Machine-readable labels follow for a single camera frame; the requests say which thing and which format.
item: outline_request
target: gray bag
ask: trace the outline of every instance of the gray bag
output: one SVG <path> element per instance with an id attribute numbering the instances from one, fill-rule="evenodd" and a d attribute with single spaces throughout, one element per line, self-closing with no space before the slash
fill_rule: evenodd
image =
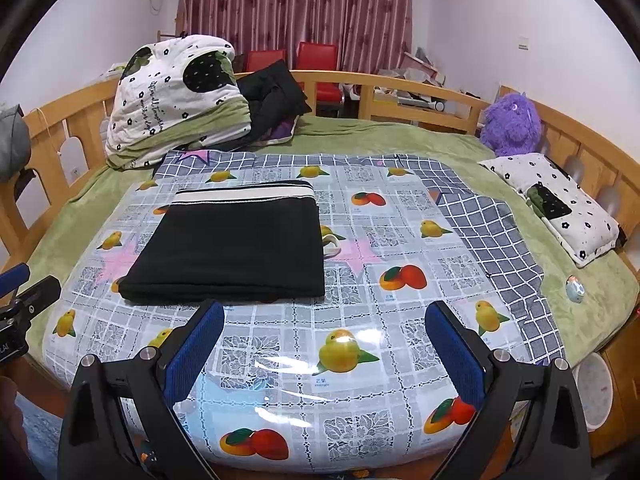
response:
<path id="1" fill-rule="evenodd" d="M 0 112 L 0 182 L 9 179 L 31 158 L 29 128 L 20 105 Z"/>

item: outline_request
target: red chair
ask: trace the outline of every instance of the red chair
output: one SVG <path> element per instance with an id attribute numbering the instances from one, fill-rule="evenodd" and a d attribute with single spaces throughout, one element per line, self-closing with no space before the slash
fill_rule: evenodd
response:
<path id="1" fill-rule="evenodd" d="M 338 47 L 332 44 L 308 43 L 298 44 L 296 70 L 337 70 Z M 344 102 L 344 95 L 334 83 L 317 83 L 316 100 L 324 104 L 338 105 Z"/>
<path id="2" fill-rule="evenodd" d="M 255 72 L 267 68 L 279 59 L 286 60 L 287 51 L 282 50 L 250 50 L 246 55 L 246 71 Z"/>

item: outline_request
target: grid pattern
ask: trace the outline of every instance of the grid pattern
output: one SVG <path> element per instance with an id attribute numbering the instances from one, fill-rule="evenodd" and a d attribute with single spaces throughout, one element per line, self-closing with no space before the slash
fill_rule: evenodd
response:
<path id="1" fill-rule="evenodd" d="M 440 210 L 509 306 L 534 362 L 565 357 L 547 300 L 542 267 L 533 259 L 509 206 L 474 194 L 443 194 Z"/>
<path id="2" fill-rule="evenodd" d="M 111 283 L 126 273 L 158 225 L 156 208 L 169 203 L 179 189 L 298 178 L 300 168 L 309 165 L 322 166 L 327 173 L 310 181 L 321 224 L 345 238 L 343 252 L 325 263 L 323 298 L 225 305 L 219 343 L 190 396 L 174 406 L 206 458 L 251 469 L 323 473 L 393 465 L 452 446 L 462 426 L 453 424 L 433 435 L 422 431 L 439 403 L 456 396 L 424 331 L 424 307 L 436 299 L 445 299 L 473 330 L 478 328 L 476 302 L 489 301 L 511 319 L 482 338 L 492 348 L 508 348 L 517 359 L 531 361 L 534 344 L 523 344 L 523 334 L 539 340 L 547 318 L 533 314 L 536 304 L 529 302 L 530 323 L 520 325 L 522 320 L 503 302 L 465 245 L 468 233 L 463 236 L 457 218 L 436 206 L 425 186 L 466 189 L 448 167 L 413 157 L 423 170 L 409 168 L 404 176 L 389 176 L 386 168 L 402 167 L 402 156 L 211 152 L 204 155 L 208 165 L 199 156 L 183 156 L 167 156 L 156 173 L 156 186 L 133 186 L 127 192 L 65 285 L 43 344 L 47 367 L 62 381 L 71 384 L 85 353 L 104 360 L 128 358 L 160 331 L 186 323 L 193 313 L 193 305 L 133 305 L 111 291 Z M 235 179 L 209 182 L 213 171 L 227 169 Z M 379 193 L 385 204 L 355 206 L 351 197 L 363 191 Z M 422 237 L 420 226 L 426 218 L 453 232 Z M 95 249 L 116 230 L 122 232 L 121 247 Z M 349 256 L 348 249 L 354 247 L 358 258 Z M 424 286 L 381 288 L 387 270 L 407 265 L 421 270 Z M 77 337 L 51 334 L 58 317 L 70 308 L 76 311 Z M 313 376 L 320 349 L 338 328 L 349 330 L 360 348 L 379 360 L 346 373 Z M 139 428 L 132 403 L 124 402 L 124 410 Z M 278 431 L 289 446 L 289 459 L 274 462 L 223 452 L 220 438 L 238 428 Z"/>

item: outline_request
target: white floral pillow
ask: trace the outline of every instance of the white floral pillow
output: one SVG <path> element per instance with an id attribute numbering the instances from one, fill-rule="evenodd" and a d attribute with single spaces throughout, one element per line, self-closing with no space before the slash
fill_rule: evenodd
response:
<path id="1" fill-rule="evenodd" d="M 527 201 L 577 267 L 615 247 L 618 222 L 544 155 L 499 156 L 479 164 Z"/>

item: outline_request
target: black folded cloth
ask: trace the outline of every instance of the black folded cloth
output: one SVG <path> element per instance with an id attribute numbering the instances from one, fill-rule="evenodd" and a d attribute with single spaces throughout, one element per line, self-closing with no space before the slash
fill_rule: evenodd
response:
<path id="1" fill-rule="evenodd" d="M 230 152 L 248 146 L 270 128 L 311 111 L 305 93 L 283 60 L 238 79 L 238 89 L 249 103 L 251 131 L 239 139 L 209 146 L 210 149 Z"/>
<path id="2" fill-rule="evenodd" d="M 146 304 L 324 296 L 313 187 L 286 180 L 179 191 L 118 289 Z"/>

